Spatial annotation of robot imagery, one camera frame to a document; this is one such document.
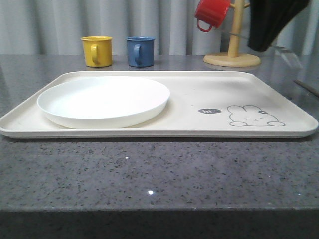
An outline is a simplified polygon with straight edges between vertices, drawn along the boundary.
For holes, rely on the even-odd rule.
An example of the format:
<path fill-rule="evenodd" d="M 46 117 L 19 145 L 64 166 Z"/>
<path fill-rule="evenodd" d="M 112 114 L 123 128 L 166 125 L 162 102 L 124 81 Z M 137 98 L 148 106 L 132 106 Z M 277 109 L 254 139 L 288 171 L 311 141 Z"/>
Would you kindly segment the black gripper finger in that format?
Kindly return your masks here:
<path fill-rule="evenodd" d="M 309 4 L 308 0 L 250 0 L 248 47 L 266 51 L 281 30 Z"/>

